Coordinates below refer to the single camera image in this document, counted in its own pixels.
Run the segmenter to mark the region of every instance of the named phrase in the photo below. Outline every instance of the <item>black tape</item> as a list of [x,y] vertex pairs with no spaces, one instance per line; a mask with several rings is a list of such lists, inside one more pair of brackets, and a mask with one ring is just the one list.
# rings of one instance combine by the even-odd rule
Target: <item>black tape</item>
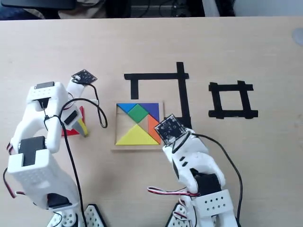
[[[247,91],[253,91],[252,84],[245,84],[244,81],[238,80],[238,84],[233,85],[218,85],[217,83],[210,83],[209,91],[212,92],[214,110],[208,112],[209,117],[224,119],[224,117],[245,117],[252,119],[258,117],[258,110],[251,110],[250,100]],[[243,110],[222,110],[220,91],[239,91]]]
[[126,73],[124,78],[131,81],[131,99],[139,99],[139,80],[177,79],[182,112],[182,117],[178,119],[185,127],[192,128],[186,89],[186,79],[189,79],[189,75],[184,72],[183,62],[177,62],[176,73]]
[[131,80],[131,99],[139,99],[139,81],[137,79]]

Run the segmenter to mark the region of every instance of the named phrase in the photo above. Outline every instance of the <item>puzzle piece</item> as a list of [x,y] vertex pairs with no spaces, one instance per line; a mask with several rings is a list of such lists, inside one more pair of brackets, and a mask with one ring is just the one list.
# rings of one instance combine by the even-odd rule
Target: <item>puzzle piece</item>
[[159,143],[136,124],[116,145],[159,145]]
[[125,112],[128,113],[133,107],[136,105],[136,103],[117,103],[117,105]]
[[158,103],[140,103],[140,106],[142,106],[154,119],[157,121],[160,120]]
[[142,106],[137,104],[133,109],[128,112],[128,115],[136,122],[139,123],[144,117],[148,115],[148,112],[143,109]]
[[157,122],[152,116],[148,115],[148,134],[150,134],[151,137],[158,142],[158,144],[161,144],[161,138],[154,128],[158,124],[159,122]]

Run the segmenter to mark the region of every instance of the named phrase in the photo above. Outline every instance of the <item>orange triangle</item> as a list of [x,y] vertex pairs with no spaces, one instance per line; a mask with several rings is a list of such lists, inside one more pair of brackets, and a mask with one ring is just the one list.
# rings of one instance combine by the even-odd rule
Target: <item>orange triangle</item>
[[150,134],[151,137],[153,137],[159,144],[161,144],[161,138],[154,129],[154,127],[158,124],[159,122],[156,119],[148,115],[148,134]]

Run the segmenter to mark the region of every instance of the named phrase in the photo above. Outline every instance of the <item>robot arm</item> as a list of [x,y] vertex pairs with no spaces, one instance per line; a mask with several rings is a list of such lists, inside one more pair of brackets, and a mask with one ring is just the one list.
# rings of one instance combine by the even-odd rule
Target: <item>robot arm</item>
[[[79,97],[85,88],[71,81],[67,90],[60,82],[30,88],[24,116],[8,146],[11,154],[8,173],[21,183],[24,193],[36,206],[73,217],[77,214],[78,219],[71,218],[72,225],[78,220],[78,226],[81,226],[78,188],[52,155],[59,150],[62,131],[59,118],[53,116],[58,116],[63,105],[69,99]],[[75,103],[65,107],[61,121],[66,129],[74,128],[83,136],[87,134]],[[47,130],[46,138],[35,136],[41,129]]]
[[192,134],[195,132],[181,127],[173,115],[155,129],[165,142],[170,143],[163,151],[178,181],[186,186],[183,192],[192,194],[181,195],[182,202],[179,202],[187,211],[185,215],[191,226],[214,227],[218,219],[221,227],[237,227],[230,194],[223,189],[224,174],[204,143]]

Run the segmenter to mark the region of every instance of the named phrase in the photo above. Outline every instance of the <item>black cable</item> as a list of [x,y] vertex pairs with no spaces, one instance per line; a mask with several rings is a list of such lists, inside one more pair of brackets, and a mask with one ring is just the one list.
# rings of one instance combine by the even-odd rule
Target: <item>black cable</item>
[[[72,82],[74,82],[74,83],[76,83],[76,84],[91,86],[91,87],[94,89],[95,96],[96,96],[96,99],[97,99],[97,101],[98,101],[98,107],[99,107],[99,108],[97,107],[97,109],[98,109],[99,122],[100,122],[100,125],[101,125],[102,128],[106,128],[106,127],[107,127],[107,119],[106,119],[106,116],[105,116],[104,112],[103,112],[102,109],[100,108],[100,101],[99,101],[99,97],[98,97],[98,93],[97,93],[96,87],[95,87],[94,85],[90,84],[90,83],[80,82],[80,81],[78,81],[78,80],[76,80],[76,79],[73,79]],[[104,119],[105,119],[105,122],[106,122],[106,123],[105,123],[105,126],[102,124],[100,111],[102,112],[102,115],[103,115],[103,117],[104,117]]]
[[99,113],[99,112],[102,113],[103,118],[104,118],[104,120],[105,120],[105,125],[104,125],[104,124],[102,123],[101,116],[100,116],[99,120],[100,120],[100,125],[101,125],[101,127],[104,128],[104,129],[107,128],[108,123],[107,123],[107,118],[106,118],[106,116],[105,116],[105,113],[103,112],[103,110],[100,108],[99,105],[95,104],[93,101],[91,101],[91,100],[89,100],[89,99],[87,99],[87,98],[73,98],[73,99],[69,100],[68,102],[66,102],[66,103],[62,106],[62,108],[61,108],[61,110],[60,110],[60,112],[59,112],[59,116],[58,116],[58,117],[59,117],[60,119],[61,119],[62,113],[63,113],[63,111],[64,111],[64,108],[65,108],[69,103],[72,103],[72,102],[75,102],[75,101],[85,101],[85,102],[88,102],[88,103],[90,103],[90,104],[93,104],[93,105],[98,109],[98,113]]
[[140,16],[138,16],[138,18],[143,17],[148,12],[148,10],[150,9],[150,7],[151,7],[151,0],[148,0],[146,10]]
[[177,3],[177,0],[173,0],[170,8],[170,17],[173,17],[174,12],[175,12],[175,4]]
[[74,162],[74,159],[73,159],[73,156],[72,156],[72,153],[71,153],[70,144],[68,143],[67,132],[66,132],[66,128],[64,126],[64,123],[61,121],[61,118],[59,116],[57,116],[57,115],[54,115],[54,116],[51,116],[51,117],[46,116],[46,118],[44,119],[44,122],[47,121],[47,120],[49,120],[49,119],[51,119],[51,118],[53,118],[53,117],[57,117],[59,119],[60,125],[62,126],[62,129],[63,129],[64,140],[65,140],[67,152],[68,152],[68,154],[70,156],[70,159],[71,159],[71,165],[72,165],[72,169],[74,171],[74,175],[75,175],[76,183],[77,183],[77,188],[78,188],[78,192],[79,192],[80,208],[81,208],[82,218],[84,220],[85,227],[87,227],[87,222],[86,222],[86,219],[85,219],[84,208],[83,208],[83,198],[82,198],[82,192],[81,192],[80,182],[79,182],[79,178],[78,178],[78,173],[77,173],[77,169],[76,169],[76,166],[75,166],[75,162]]
[[172,150],[172,153],[175,154],[179,149],[180,147],[182,147],[182,145],[186,142],[186,140],[189,138],[189,136],[191,135],[190,132],[188,132],[185,136],[185,138],[182,140],[182,142],[175,148]]
[[54,213],[61,216],[61,220],[59,221],[59,223],[58,223],[57,225],[53,226],[53,227],[56,227],[56,226],[58,226],[58,225],[62,222],[63,217],[62,217],[61,214],[59,214],[59,213],[57,213],[57,212],[54,212]]
[[198,137],[203,137],[203,138],[206,138],[206,139],[208,139],[208,140],[216,143],[221,148],[221,150],[223,151],[223,153],[227,157],[228,161],[230,162],[230,164],[234,168],[235,172],[237,173],[238,178],[239,178],[239,182],[240,182],[240,196],[239,196],[238,211],[237,211],[237,218],[236,219],[237,219],[237,222],[239,223],[240,222],[240,211],[241,211],[242,197],[243,197],[243,183],[242,183],[242,177],[241,177],[240,172],[238,171],[236,165],[233,163],[232,159],[227,154],[227,152],[224,149],[224,147],[218,141],[216,141],[215,139],[213,139],[213,138],[211,138],[209,136],[202,135],[202,134],[192,133],[192,135],[198,136]]
[[162,2],[162,3],[159,5],[159,15],[160,15],[161,17],[163,17],[163,15],[162,15],[162,13],[161,13],[161,7],[162,7],[165,3],[168,3],[168,2],[170,2],[170,1],[172,1],[172,0],[165,0],[164,2]]

